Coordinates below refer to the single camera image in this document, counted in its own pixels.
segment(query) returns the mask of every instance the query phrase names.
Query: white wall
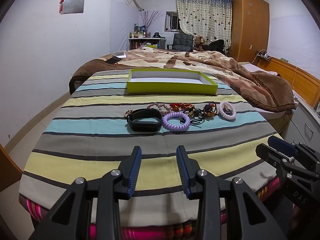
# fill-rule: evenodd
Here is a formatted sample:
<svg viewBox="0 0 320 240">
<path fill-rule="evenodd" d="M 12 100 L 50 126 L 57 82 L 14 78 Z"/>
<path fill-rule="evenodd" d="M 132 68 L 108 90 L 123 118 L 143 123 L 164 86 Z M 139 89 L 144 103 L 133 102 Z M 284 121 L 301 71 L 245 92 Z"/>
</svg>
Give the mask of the white wall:
<svg viewBox="0 0 320 240">
<path fill-rule="evenodd" d="M 159 11 L 163 16 L 156 20 L 148 29 L 148 32 L 151 32 L 151 37 L 155 32 L 159 32 L 162 37 L 166 37 L 166 44 L 173 43 L 173 32 L 164 31 L 164 22 L 165 22 L 165 13 L 168 11 L 177 12 L 177 0 L 141 0 L 141 5 L 143 9 L 149 11 L 149 14 L 153 11 Z"/>
<path fill-rule="evenodd" d="M 126 49 L 138 10 L 125 0 L 85 0 L 59 14 L 60 0 L 16 0 L 0 24 L 0 143 L 68 92 L 85 62 Z M 118 35 L 110 28 L 119 22 Z"/>
<path fill-rule="evenodd" d="M 320 78 L 320 30 L 301 0 L 265 0 L 270 6 L 268 54 Z"/>
</svg>

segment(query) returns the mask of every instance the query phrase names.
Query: tile floor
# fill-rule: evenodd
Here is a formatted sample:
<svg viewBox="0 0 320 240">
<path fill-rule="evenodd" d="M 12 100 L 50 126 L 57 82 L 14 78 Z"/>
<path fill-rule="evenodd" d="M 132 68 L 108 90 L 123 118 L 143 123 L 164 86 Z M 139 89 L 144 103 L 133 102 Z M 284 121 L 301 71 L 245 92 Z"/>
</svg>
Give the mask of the tile floor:
<svg viewBox="0 0 320 240">
<path fill-rule="evenodd" d="M 9 153 L 9 156 L 20 169 L 24 169 L 31 151 L 60 107 L 32 128 Z M 18 202 L 19 183 L 20 181 L 17 181 L 0 192 L 0 214 L 18 240 L 27 240 L 33 232 L 33 225 L 29 213 Z"/>
</svg>

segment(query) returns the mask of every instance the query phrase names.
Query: brown stuffed animal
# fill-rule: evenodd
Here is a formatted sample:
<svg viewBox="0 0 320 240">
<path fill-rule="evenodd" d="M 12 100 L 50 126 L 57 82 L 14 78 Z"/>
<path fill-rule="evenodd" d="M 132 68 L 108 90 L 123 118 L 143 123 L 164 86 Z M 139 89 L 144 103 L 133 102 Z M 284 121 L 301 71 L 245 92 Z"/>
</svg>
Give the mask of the brown stuffed animal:
<svg viewBox="0 0 320 240">
<path fill-rule="evenodd" d="M 202 36 L 196 36 L 195 39 L 195 50 L 197 51 L 204 51 L 202 48 L 202 44 L 204 44 L 204 38 Z"/>
</svg>

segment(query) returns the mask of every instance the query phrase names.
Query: striped tablecloth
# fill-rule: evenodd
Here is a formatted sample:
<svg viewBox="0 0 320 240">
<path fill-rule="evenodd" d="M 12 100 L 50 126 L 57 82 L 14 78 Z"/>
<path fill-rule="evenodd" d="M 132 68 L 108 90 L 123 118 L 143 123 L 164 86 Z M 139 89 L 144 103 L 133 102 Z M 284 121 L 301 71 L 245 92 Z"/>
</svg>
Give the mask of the striped tablecloth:
<svg viewBox="0 0 320 240">
<path fill-rule="evenodd" d="M 120 201 L 123 227 L 163 226 L 194 220 L 198 201 L 182 192 L 176 163 L 176 147 L 184 145 L 189 157 L 202 169 L 225 179 L 241 177 L 257 191 L 275 176 L 275 169 L 260 160 L 255 148 L 279 136 L 271 125 L 230 87 L 213 76 L 216 96 L 128 95 L 129 70 L 105 71 L 90 77 L 58 111 L 40 137 L 23 172 L 19 192 L 50 209 L 77 177 L 102 177 L 116 169 L 135 145 L 143 160 L 130 201 Z M 154 134 L 132 131 L 124 118 L 129 108 L 146 108 L 151 103 L 228 101 L 237 111 L 236 120 L 220 116 L 174 133 L 164 128 Z M 92 223 L 96 219 L 96 201 Z"/>
</svg>

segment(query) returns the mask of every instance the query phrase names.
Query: purple spiral hair tie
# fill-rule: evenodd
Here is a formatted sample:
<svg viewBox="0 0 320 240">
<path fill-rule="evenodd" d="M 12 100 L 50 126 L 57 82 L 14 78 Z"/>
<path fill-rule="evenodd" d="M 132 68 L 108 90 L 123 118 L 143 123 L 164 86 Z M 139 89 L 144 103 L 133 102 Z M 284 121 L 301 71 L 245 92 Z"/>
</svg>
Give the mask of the purple spiral hair tie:
<svg viewBox="0 0 320 240">
<path fill-rule="evenodd" d="M 174 117 L 182 117 L 186 122 L 183 125 L 174 125 L 168 122 L 169 119 Z M 170 114 L 165 115 L 162 118 L 163 126 L 167 128 L 169 131 L 182 131 L 188 129 L 190 126 L 190 118 L 183 112 L 173 112 Z"/>
</svg>

